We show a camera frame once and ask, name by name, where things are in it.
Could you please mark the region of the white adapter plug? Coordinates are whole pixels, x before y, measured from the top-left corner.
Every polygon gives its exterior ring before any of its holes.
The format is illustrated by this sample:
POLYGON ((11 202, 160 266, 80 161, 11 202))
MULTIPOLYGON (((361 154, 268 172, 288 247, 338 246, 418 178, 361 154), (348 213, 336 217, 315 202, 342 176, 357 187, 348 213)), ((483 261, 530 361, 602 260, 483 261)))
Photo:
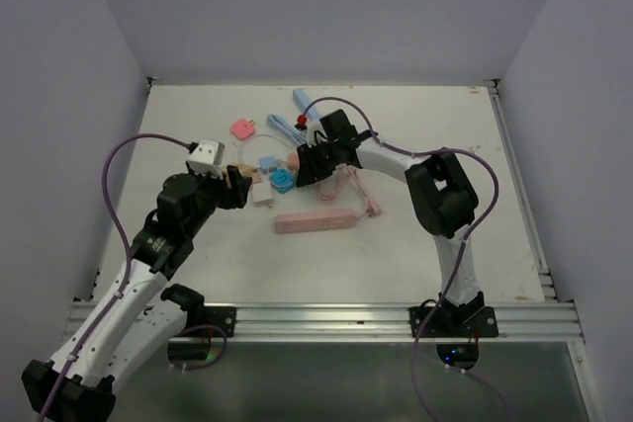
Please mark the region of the white adapter plug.
POLYGON ((272 187, 268 183, 257 183, 251 189, 252 202, 256 207, 271 208, 274 203, 272 187))

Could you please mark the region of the salmon pink charger plug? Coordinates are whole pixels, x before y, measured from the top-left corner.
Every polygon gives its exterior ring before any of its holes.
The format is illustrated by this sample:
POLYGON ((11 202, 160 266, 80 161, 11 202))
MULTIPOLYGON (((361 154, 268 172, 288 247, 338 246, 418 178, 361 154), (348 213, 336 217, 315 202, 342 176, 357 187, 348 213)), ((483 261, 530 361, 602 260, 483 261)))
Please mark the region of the salmon pink charger plug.
POLYGON ((290 171, 296 172, 300 168, 299 157, 296 153, 290 153, 287 159, 287 167, 290 171))

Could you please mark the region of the light blue charger plug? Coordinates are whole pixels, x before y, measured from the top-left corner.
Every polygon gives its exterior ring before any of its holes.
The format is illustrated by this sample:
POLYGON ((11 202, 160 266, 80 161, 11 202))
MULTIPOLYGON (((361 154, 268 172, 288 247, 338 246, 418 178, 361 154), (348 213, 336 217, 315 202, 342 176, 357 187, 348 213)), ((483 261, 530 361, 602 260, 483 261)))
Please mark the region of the light blue charger plug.
POLYGON ((283 161, 273 155, 260 157, 258 159, 259 169, 264 174, 276 171, 278 169, 278 166, 282 164, 283 161))

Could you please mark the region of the blue cube socket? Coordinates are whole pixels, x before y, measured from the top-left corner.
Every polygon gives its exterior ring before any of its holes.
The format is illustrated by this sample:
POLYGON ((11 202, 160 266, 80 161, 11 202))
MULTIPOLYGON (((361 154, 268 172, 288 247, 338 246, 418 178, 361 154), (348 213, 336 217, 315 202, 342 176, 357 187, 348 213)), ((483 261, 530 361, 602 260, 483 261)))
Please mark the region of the blue cube socket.
POLYGON ((286 194, 295 187, 295 177, 291 171, 279 168, 269 175, 271 186, 280 194, 286 194))

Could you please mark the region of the pink adapter plug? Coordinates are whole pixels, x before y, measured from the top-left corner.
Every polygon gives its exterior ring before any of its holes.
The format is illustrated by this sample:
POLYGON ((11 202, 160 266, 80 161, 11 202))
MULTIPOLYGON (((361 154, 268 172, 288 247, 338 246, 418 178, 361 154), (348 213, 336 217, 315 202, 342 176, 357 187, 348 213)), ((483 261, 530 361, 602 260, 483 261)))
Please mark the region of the pink adapter plug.
POLYGON ((235 121, 229 130, 231 134, 240 141, 245 141, 256 134, 255 122, 246 119, 235 121))

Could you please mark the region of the pink power strip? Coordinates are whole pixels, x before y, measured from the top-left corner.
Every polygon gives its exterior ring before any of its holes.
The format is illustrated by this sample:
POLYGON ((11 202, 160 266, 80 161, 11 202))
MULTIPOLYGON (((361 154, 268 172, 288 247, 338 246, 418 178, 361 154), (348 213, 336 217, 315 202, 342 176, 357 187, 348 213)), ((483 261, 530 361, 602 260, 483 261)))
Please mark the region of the pink power strip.
POLYGON ((357 220, 352 209, 291 212, 277 214, 274 229, 277 234, 326 231, 354 227, 357 220))

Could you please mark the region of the light blue power strip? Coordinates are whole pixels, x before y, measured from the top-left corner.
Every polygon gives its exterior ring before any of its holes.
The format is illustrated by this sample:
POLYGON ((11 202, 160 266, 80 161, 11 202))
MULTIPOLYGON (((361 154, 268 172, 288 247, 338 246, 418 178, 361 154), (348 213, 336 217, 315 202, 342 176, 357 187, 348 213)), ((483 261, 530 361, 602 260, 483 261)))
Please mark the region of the light blue power strip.
POLYGON ((301 114, 305 115, 307 118, 311 118, 312 120, 318 118, 318 112, 316 108, 310 108, 312 100, 304 89, 294 89, 292 91, 292 99, 301 114))

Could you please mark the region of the yellow cube socket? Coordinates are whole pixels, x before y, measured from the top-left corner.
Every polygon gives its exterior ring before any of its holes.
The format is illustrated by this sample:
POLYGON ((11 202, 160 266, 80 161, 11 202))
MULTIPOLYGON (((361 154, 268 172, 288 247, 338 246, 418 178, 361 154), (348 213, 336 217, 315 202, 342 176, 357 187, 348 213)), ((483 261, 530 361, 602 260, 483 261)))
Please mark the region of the yellow cube socket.
POLYGON ((224 169, 226 185, 229 188, 232 187, 231 179, 229 176, 229 171, 232 169, 235 169, 238 172, 240 180, 252 181, 253 174, 256 172, 256 169, 251 165, 247 165, 244 163, 229 163, 224 169))

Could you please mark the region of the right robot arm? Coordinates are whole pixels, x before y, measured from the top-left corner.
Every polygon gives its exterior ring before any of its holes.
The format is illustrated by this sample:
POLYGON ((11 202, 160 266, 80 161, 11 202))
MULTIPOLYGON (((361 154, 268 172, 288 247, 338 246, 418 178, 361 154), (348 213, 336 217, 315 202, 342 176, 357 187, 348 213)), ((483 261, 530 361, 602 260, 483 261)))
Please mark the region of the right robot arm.
POLYGON ((342 165, 407 185, 415 217, 433 237, 440 266, 442 293, 428 325, 456 336, 471 329, 485 306, 467 236, 479 198, 456 155, 440 151, 420 159, 397 153, 376 142, 368 130, 359 132, 341 110, 318 122, 300 115, 297 128, 307 137, 297 148, 298 187, 316 184, 342 165))

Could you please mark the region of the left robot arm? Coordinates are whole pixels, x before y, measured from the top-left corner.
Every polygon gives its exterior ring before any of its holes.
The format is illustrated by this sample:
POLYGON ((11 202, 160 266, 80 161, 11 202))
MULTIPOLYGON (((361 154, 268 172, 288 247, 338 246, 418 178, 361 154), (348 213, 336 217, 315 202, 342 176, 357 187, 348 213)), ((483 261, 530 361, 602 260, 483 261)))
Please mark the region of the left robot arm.
POLYGON ((30 361, 22 383, 41 420, 105 421, 125 378, 171 337, 226 332, 206 319, 204 298, 171 279, 216 210, 243 209, 252 179, 229 165, 220 175, 169 177, 126 260, 75 333, 47 361, 30 361))

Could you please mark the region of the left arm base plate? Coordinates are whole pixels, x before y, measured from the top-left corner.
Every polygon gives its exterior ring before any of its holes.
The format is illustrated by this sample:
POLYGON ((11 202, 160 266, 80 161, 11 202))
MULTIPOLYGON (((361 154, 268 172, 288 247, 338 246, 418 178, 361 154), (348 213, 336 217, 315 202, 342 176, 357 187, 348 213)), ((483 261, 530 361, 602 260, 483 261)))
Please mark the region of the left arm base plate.
POLYGON ((177 333, 177 336, 209 335, 208 326, 214 326, 217 327, 217 330, 213 330, 215 335, 221 335, 220 331, 222 331, 226 338, 232 338, 236 322, 237 308, 235 306, 203 305, 187 312, 185 327, 177 333))

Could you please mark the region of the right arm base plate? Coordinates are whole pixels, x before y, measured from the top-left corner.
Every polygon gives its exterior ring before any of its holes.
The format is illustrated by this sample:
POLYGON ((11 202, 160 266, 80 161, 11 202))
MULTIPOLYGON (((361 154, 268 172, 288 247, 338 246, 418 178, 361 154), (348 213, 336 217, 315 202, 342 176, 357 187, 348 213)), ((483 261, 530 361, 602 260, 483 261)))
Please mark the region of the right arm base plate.
POLYGON ((497 338, 499 330, 495 311, 484 306, 472 316, 458 316, 455 312, 440 308, 425 324, 421 338, 497 338))

